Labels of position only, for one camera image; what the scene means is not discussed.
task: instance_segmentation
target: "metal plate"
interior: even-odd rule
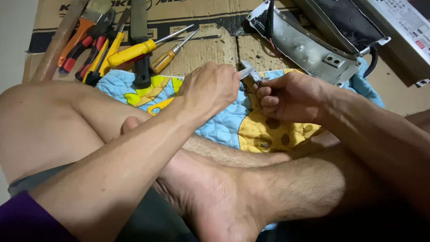
[[[267,2],[263,2],[247,17],[251,27],[262,37],[264,37],[264,23],[269,7]],[[355,56],[320,40],[285,17],[277,8],[273,19],[273,34],[273,41],[283,55],[300,66],[307,74],[330,84],[343,86],[360,68],[361,63]],[[328,55],[338,60],[339,64],[333,66],[323,62]]]

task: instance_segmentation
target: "yellow scissors handle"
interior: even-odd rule
[[[149,108],[147,109],[147,112],[148,112],[149,114],[151,114],[152,116],[155,116],[155,115],[157,115],[157,114],[156,114],[156,113],[153,113],[153,112],[152,112],[152,110],[154,110],[154,109],[156,109],[156,108],[159,108],[159,109],[161,110],[161,109],[163,109],[163,108],[167,107],[167,105],[169,105],[169,104],[170,104],[174,99],[175,99],[175,98],[174,98],[174,97],[172,97],[172,98],[169,98],[169,99],[164,100],[164,101],[162,101],[162,102],[159,102],[159,103],[157,103],[157,104],[155,104],[155,105],[152,105],[151,107],[149,107]]]

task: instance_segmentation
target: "orange handle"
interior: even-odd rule
[[[76,34],[70,39],[69,43],[67,43],[66,47],[64,47],[63,52],[61,52],[60,59],[58,60],[58,67],[63,65],[69,52],[79,41],[86,37],[86,31],[93,25],[95,25],[95,22],[82,17],[79,18],[79,28]]]
[[[165,108],[165,107],[167,107],[167,105],[169,105],[173,100],[174,100],[175,98],[174,97],[171,97],[171,98],[169,98],[169,99],[167,99],[167,100],[164,100],[164,101],[162,101],[162,102],[159,102],[159,103],[157,103],[157,104],[155,104],[155,105],[152,105],[151,107],[149,107],[147,110],[146,110],[146,112],[148,112],[150,115],[152,115],[152,116],[155,116],[155,115],[157,115],[156,113],[153,113],[152,112],[152,110],[154,110],[154,109],[156,109],[156,108],[159,108],[160,109],[160,111],[163,109],[163,108]]]

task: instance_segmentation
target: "person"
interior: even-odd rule
[[[343,213],[397,193],[429,216],[428,133],[304,74],[263,86],[257,94],[267,116],[320,124],[342,144],[321,150],[337,143],[328,135],[312,138],[308,150],[253,154],[193,135],[237,97],[231,65],[197,68],[155,117],[77,83],[7,90],[0,162],[14,197],[0,207],[2,234],[114,241],[151,185],[200,241],[255,241],[267,224]],[[48,171],[41,184],[31,180]]]

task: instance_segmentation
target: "cardboard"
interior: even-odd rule
[[[126,7],[130,8],[131,1],[111,1],[117,12],[116,21]],[[422,0],[412,0],[411,3],[413,4],[414,1],[422,2]],[[43,52],[47,49],[72,2],[73,0],[39,0],[23,82],[29,81],[33,76]],[[271,46],[258,34],[246,34],[252,33],[253,30],[243,22],[249,12],[261,2],[262,0],[147,0],[149,37],[159,39],[184,26],[196,25],[188,30],[188,33],[173,39],[172,42],[160,45],[152,53],[151,62],[178,44],[192,31],[200,28],[200,31],[163,71],[163,75],[185,76],[209,61],[238,65],[240,59],[248,60],[258,71],[296,68],[291,61],[278,58],[272,52]],[[318,37],[321,36],[307,21],[303,12],[295,7],[292,0],[277,0],[275,5],[283,14],[295,19],[297,23],[302,24]],[[120,50],[131,44],[128,33],[129,24],[128,22],[124,28],[125,36]],[[89,50],[86,50],[81,55],[69,75],[60,75],[56,72],[54,79],[75,80],[74,73],[88,54]],[[129,65],[125,70],[132,71],[132,66]],[[390,111],[406,115],[430,109],[430,102],[428,102],[430,85],[420,89],[415,86],[407,88],[384,60],[380,59],[376,69],[369,76],[369,82],[380,93]]]

